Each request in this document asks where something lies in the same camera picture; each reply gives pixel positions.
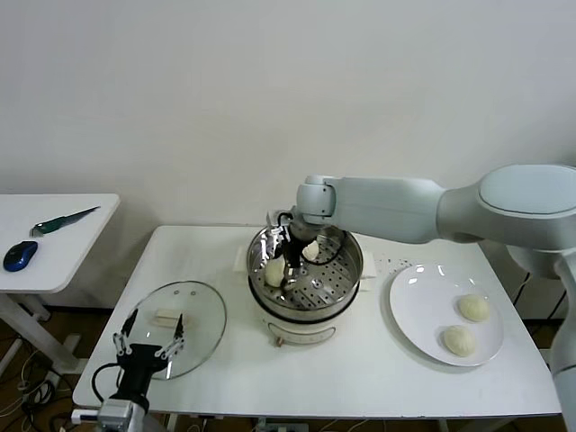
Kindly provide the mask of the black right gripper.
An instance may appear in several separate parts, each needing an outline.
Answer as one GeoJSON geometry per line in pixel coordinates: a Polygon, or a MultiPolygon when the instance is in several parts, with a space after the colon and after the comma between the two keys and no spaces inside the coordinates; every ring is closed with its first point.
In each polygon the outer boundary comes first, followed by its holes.
{"type": "Polygon", "coordinates": [[[283,227],[271,228],[266,231],[266,253],[269,259],[284,256],[288,266],[283,270],[280,288],[283,291],[294,289],[302,275],[302,241],[291,232],[284,235],[283,227]]]}

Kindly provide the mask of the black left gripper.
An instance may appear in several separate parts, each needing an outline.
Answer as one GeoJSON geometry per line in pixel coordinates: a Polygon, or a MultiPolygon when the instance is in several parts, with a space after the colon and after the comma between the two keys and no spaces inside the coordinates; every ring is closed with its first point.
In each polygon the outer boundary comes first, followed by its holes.
{"type": "Polygon", "coordinates": [[[117,394],[146,396],[152,376],[166,368],[166,360],[177,355],[185,345],[184,315],[180,314],[172,341],[164,347],[149,344],[130,344],[128,338],[138,315],[134,309],[124,321],[120,332],[113,334],[117,363],[123,370],[117,394]]]}

